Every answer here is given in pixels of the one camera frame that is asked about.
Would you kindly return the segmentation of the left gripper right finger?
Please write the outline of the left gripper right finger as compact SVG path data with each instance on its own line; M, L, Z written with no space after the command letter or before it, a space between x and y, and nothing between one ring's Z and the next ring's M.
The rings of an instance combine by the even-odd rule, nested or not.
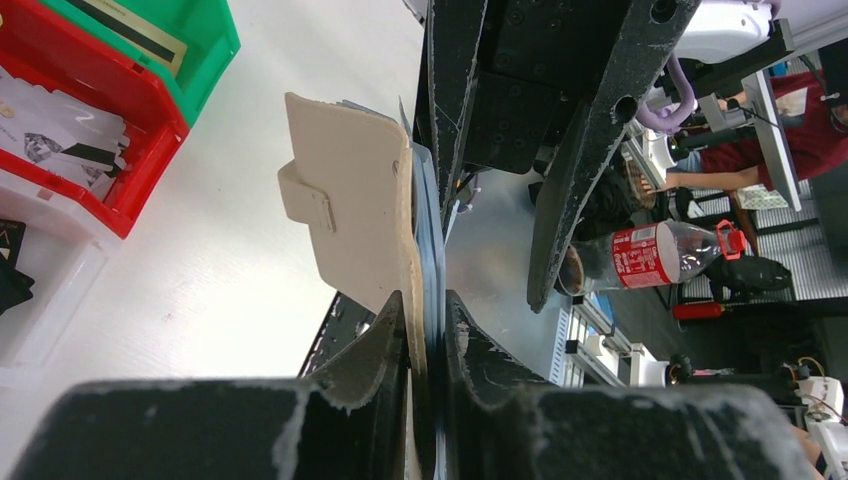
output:
M745 385L562 388L446 305L451 479L810 479L788 419Z

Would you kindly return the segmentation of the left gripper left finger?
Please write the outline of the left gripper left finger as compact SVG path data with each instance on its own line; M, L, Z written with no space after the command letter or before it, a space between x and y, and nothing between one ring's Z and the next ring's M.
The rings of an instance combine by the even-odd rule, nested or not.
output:
M399 479L403 300L298 379L89 382L41 420L14 479Z

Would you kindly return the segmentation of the green plastic bin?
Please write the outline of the green plastic bin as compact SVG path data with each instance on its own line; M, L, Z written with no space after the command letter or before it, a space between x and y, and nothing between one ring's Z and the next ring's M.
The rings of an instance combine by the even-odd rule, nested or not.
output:
M46 1L44 5L159 76L187 125L194 126L218 80L241 47L229 4L226 1L116 2L187 45L177 77L69 1Z

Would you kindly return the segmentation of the gold card with stripe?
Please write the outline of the gold card with stripe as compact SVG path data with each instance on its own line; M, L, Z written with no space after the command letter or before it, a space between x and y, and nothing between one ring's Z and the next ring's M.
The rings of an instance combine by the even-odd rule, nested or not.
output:
M183 41L116 1L73 0L69 4L151 56L177 77L187 52Z

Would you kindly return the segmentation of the black card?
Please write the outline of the black card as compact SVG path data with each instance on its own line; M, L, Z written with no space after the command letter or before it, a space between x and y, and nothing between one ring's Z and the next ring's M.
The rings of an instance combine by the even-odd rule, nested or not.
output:
M33 298L35 280L17 268L26 224L1 219L1 313Z

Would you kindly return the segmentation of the red plastic bin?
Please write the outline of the red plastic bin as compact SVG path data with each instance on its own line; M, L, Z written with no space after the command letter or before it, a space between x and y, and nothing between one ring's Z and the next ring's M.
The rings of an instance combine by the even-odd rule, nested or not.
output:
M1 214L125 239L188 134L163 81L43 1L1 5Z

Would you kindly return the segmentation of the beige card holder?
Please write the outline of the beige card holder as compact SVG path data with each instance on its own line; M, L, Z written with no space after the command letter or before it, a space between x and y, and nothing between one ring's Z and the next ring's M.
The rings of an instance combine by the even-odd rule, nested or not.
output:
M430 151L408 115L285 96L293 157L278 173L287 216L309 229L321 279L370 311L402 300L420 475L447 475L445 241Z

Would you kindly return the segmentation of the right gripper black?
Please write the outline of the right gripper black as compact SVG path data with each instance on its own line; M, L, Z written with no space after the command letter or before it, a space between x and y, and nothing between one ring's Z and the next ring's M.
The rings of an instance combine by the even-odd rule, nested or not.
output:
M590 191L698 6L429 3L428 103L441 210L450 210L461 172L524 174L540 151L559 145L535 206L526 293L534 313L548 302Z

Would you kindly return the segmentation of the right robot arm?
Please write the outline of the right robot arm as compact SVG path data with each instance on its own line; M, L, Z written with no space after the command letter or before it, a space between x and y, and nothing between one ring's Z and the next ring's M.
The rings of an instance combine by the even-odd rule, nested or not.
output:
M486 169L525 174L543 148L526 300L553 292L579 215L632 121L692 104L791 50L776 1L433 1L415 124L434 150L441 214Z

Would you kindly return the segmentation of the cola bottle red label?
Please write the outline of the cola bottle red label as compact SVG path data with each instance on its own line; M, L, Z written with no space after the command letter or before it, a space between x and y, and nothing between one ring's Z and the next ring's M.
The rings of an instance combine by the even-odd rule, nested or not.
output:
M744 232L728 220L712 230L665 220L570 244L555 288L561 294L584 296L680 284L719 258L739 259L747 247Z

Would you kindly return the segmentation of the clear plastic bin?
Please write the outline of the clear plastic bin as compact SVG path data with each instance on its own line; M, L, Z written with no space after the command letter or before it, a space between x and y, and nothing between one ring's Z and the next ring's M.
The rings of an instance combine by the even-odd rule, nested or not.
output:
M16 269L34 279L33 298L1 314L1 385L31 388L122 240L76 202L5 171L1 218L26 225Z

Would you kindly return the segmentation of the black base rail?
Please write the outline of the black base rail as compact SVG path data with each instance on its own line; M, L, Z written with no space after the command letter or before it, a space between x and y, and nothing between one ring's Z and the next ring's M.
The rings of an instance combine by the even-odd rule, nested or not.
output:
M299 370L306 377L346 348L374 323L376 315L337 292Z

